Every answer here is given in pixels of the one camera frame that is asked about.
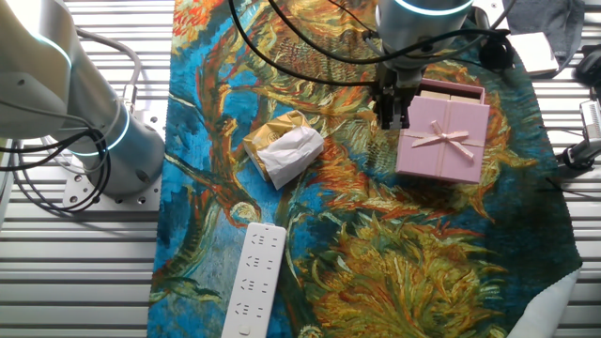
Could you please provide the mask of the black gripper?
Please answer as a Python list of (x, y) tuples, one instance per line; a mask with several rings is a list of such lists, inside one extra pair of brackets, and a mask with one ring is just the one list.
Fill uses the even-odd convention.
[(385, 65), (377, 66), (373, 97), (378, 100), (378, 123), (383, 130), (409, 128), (408, 108), (422, 79), (422, 68), (389, 69)]

